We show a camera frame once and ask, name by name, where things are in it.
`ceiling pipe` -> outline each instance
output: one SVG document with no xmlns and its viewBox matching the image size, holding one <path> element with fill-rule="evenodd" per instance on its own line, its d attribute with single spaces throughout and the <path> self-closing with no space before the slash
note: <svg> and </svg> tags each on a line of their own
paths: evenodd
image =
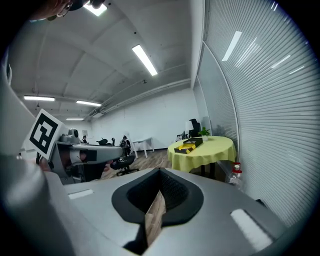
<svg viewBox="0 0 320 256">
<path fill-rule="evenodd" d="M 35 109 L 33 109 L 33 110 L 30 110 L 30 112 L 33 114 L 33 115 L 35 115 L 35 116 L 37 116 L 38 115 L 38 113 L 39 113 L 39 111 L 40 111 L 40 109 L 41 108 L 38 108 L 37 110 L 35 110 Z M 53 110 L 51 110 L 51 108 L 43 108 L 43 110 L 45 110 L 45 111 L 47 111 L 48 113 L 50 113 L 50 115 L 52 115 L 52 116 L 81 116 L 81 118 L 83 117 L 83 116 L 85 116 L 86 115 L 86 113 L 82 113 L 82 112 L 80 112 L 79 113 L 79 111 L 78 110 L 74 110 L 74 109 L 70 109 L 70 110 L 68 110 L 68 111 L 66 111 L 66 112 L 59 112 L 59 110 L 58 109 L 53 109 Z"/>
<path fill-rule="evenodd" d="M 190 81 L 191 79 L 190 78 L 187 78 L 187 79 L 183 79 L 183 80 L 179 80 L 179 81 L 175 81 L 175 82 L 171 82 L 171 83 L 168 83 L 168 84 L 165 84 L 165 85 L 162 85 L 162 86 L 159 86 L 157 88 L 154 88 L 154 89 L 151 89 L 151 90 L 148 90 L 146 92 L 143 92 L 139 95 L 136 95 L 134 97 L 131 97 L 125 101 L 122 101 L 118 104 L 115 104 L 113 106 L 111 106 L 110 108 L 108 109 L 104 109 L 102 111 L 100 111 L 101 109 L 103 109 L 103 106 L 104 103 L 102 104 L 102 106 L 100 107 L 97 107 L 95 110 L 91 111 L 85 118 L 84 120 L 88 121 L 88 119 L 92 118 L 94 115 L 96 115 L 97 113 L 101 113 L 101 114 L 106 114 L 112 110 L 115 110 L 117 108 L 120 108 L 120 107 L 123 107 L 123 106 L 126 106 L 130 103 L 133 103 L 135 101 L 138 101 L 138 100 L 141 100 L 143 98 L 146 98 L 146 97 L 149 97 L 153 94 L 156 94 L 156 93 L 159 93 L 159 92 L 163 92 L 163 91 L 166 91 L 168 89 L 172 89 L 172 88 L 176 88 L 176 87 L 180 87 L 180 86 L 183 86 L 183 85 L 190 85 Z"/>
<path fill-rule="evenodd" d="M 176 69 L 176 68 L 180 68 L 180 67 L 183 67 L 183 66 L 186 66 L 186 64 L 180 64 L 180 65 L 177 65 L 177 66 L 173 66 L 173 67 L 170 67 L 170 68 L 167 68 L 167 69 L 164 69 L 162 71 L 159 71 L 158 72 L 158 76 L 161 76 L 161 75 L 165 75 L 165 72 L 166 71 L 170 71 L 170 70 L 173 70 L 173 69 Z M 97 107 L 96 109 L 94 109 L 93 111 L 91 111 L 87 116 L 86 118 L 90 117 L 90 116 L 93 116 L 94 114 L 96 113 L 99 113 L 100 112 L 100 109 L 103 109 L 105 108 L 109 102 L 111 102 L 117 95 L 123 93 L 125 90 L 131 88 L 132 86 L 135 86 L 137 84 L 140 84 L 140 83 L 143 83 L 145 79 L 141 79 L 133 84 L 130 84 L 128 87 L 122 89 L 121 91 L 118 91 L 117 93 L 115 93 L 114 95 L 112 95 L 111 97 L 109 97 L 108 99 L 106 99 L 102 104 L 101 106 Z"/>
</svg>

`white stand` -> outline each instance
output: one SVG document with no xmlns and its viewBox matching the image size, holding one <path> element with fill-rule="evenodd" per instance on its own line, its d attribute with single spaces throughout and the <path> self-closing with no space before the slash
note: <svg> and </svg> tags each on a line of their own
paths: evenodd
<svg viewBox="0 0 320 256">
<path fill-rule="evenodd" d="M 132 147 L 133 147 L 133 150 L 134 150 L 134 153 L 135 153 L 135 158 L 138 158 L 138 154 L 137 154 L 137 149 L 135 147 L 135 143 L 142 143 L 145 158 L 148 158 L 147 145 L 149 145 L 152 148 L 152 151 L 155 152 L 155 147 L 154 147 L 154 144 L 152 142 L 152 138 L 151 137 L 145 138 L 145 139 L 137 139 L 137 140 L 134 140 L 132 142 Z"/>
</svg>

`ceiling light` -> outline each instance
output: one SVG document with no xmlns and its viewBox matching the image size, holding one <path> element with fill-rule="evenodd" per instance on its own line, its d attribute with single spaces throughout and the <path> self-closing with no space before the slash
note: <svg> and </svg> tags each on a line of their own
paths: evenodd
<svg viewBox="0 0 320 256">
<path fill-rule="evenodd" d="M 88 1 L 83 7 L 92 12 L 96 16 L 100 16 L 102 13 L 104 13 L 107 10 L 107 7 L 104 4 L 101 4 L 100 8 L 95 9 L 92 7 L 92 5 L 89 4 L 90 1 Z"/>
<path fill-rule="evenodd" d="M 278 66 L 279 64 L 281 64 L 282 62 L 284 62 L 285 60 L 289 59 L 291 57 L 291 55 L 288 55 L 286 57 L 284 57 L 282 60 L 280 60 L 278 63 L 274 64 L 271 66 L 272 69 L 274 69 L 276 66 Z"/>
<path fill-rule="evenodd" d="M 149 70 L 152 76 L 158 74 L 157 71 L 155 70 L 155 67 L 152 65 L 150 59 L 148 58 L 148 56 L 146 55 L 145 51 L 142 49 L 140 44 L 133 47 L 132 50 L 138 56 L 138 58 L 142 61 L 145 67 Z"/>
<path fill-rule="evenodd" d="M 83 118 L 67 118 L 66 120 L 82 121 Z"/>
<path fill-rule="evenodd" d="M 224 55 L 224 57 L 222 59 L 223 62 L 227 61 L 229 59 L 231 53 L 233 52 L 234 48 L 236 47 L 236 44 L 237 44 L 241 34 L 242 34 L 242 32 L 240 32 L 240 31 L 236 31 L 234 33 L 233 38 L 231 40 L 231 43 L 230 43 L 230 45 L 228 47 L 228 50 L 226 50 L 225 55 Z"/>
<path fill-rule="evenodd" d="M 96 106 L 96 107 L 101 106 L 101 104 L 99 104 L 99 103 L 87 102 L 87 101 L 82 101 L 82 100 L 77 100 L 76 103 L 84 104 L 84 105 L 91 105 L 91 106 Z"/>
<path fill-rule="evenodd" d="M 24 96 L 27 101 L 47 101 L 54 102 L 56 99 L 54 97 L 38 97 L 38 96 Z"/>
<path fill-rule="evenodd" d="M 289 75 L 296 73 L 299 70 L 302 70 L 305 66 L 299 67 L 298 69 L 296 69 L 295 71 L 292 71 L 291 73 L 289 73 Z"/>
</svg>

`wall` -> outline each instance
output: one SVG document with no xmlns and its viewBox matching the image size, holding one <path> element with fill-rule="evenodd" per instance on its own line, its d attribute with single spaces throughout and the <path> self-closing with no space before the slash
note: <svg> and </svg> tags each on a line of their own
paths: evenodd
<svg viewBox="0 0 320 256">
<path fill-rule="evenodd" d="M 87 130 L 88 132 L 88 136 L 86 137 L 87 142 L 89 142 L 90 144 L 96 144 L 94 141 L 94 135 L 92 132 L 92 127 L 91 127 L 91 123 L 90 122 L 86 122 L 86 121 L 64 121 L 64 124 L 66 125 L 66 127 L 68 127 L 69 129 L 71 128 L 75 128 L 78 130 L 79 133 L 79 138 L 80 140 L 82 140 L 83 137 L 83 130 Z"/>
<path fill-rule="evenodd" d="M 124 134 L 131 140 L 152 137 L 155 149 L 167 148 L 185 130 L 185 122 L 199 120 L 190 88 L 163 94 L 111 111 L 92 122 L 94 141 L 101 137 L 118 145 Z"/>
<path fill-rule="evenodd" d="M 308 217 L 319 198 L 318 61 L 276 2 L 207 2 L 203 40 L 235 103 L 245 192 L 291 226 Z M 236 31 L 242 34 L 225 59 Z"/>
<path fill-rule="evenodd" d="M 207 105 L 212 135 L 230 138 L 238 151 L 239 133 L 234 103 L 223 72 L 205 46 L 197 78 Z"/>
<path fill-rule="evenodd" d="M 211 122 L 208 113 L 208 107 L 206 104 L 204 92 L 199 83 L 199 79 L 196 78 L 194 87 L 193 87 L 194 98 L 196 102 L 196 107 L 199 114 L 199 123 L 201 124 L 201 128 L 205 127 L 207 130 L 210 130 L 210 134 L 212 135 L 211 130 Z"/>
<path fill-rule="evenodd" d="M 190 26 L 191 26 L 191 62 L 190 62 L 190 77 L 191 87 L 194 86 L 200 60 L 202 36 L 204 29 L 204 9 L 205 0 L 188 0 L 190 11 Z"/>
</svg>

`white wall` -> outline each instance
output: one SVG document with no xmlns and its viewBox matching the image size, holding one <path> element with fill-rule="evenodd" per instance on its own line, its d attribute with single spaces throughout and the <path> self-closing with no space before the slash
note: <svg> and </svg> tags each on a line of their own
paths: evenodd
<svg viewBox="0 0 320 256">
<path fill-rule="evenodd" d="M 77 129 L 78 133 L 79 133 L 80 140 L 82 140 L 82 137 L 83 137 L 82 131 L 83 130 L 87 130 L 88 131 L 88 136 L 86 137 L 86 140 L 90 144 L 95 144 L 96 141 L 94 141 L 94 135 L 93 135 L 93 132 L 92 132 L 92 128 L 91 128 L 91 123 L 90 122 L 86 122 L 86 121 L 68 121 L 68 120 L 66 120 L 66 121 L 64 121 L 64 124 L 69 129 L 71 129 L 71 128 Z"/>
<path fill-rule="evenodd" d="M 197 77 L 194 83 L 193 93 L 194 93 L 196 106 L 198 109 L 199 123 L 201 124 L 201 128 L 205 127 L 207 130 L 209 129 L 210 134 L 212 135 L 211 122 L 209 118 L 207 103 L 205 100 L 204 92 L 202 91 L 201 85 Z"/>
<path fill-rule="evenodd" d="M 185 130 L 185 122 L 199 120 L 190 88 L 167 92 L 114 110 L 92 121 L 94 141 L 101 137 L 118 145 L 124 134 L 131 140 L 152 137 L 155 149 L 167 148 Z"/>
<path fill-rule="evenodd" d="M 191 87 L 193 88 L 198 71 L 198 63 L 201 53 L 201 44 L 203 38 L 203 30 L 205 24 L 204 0 L 188 0 L 190 9 L 190 25 L 191 25 Z"/>
</svg>

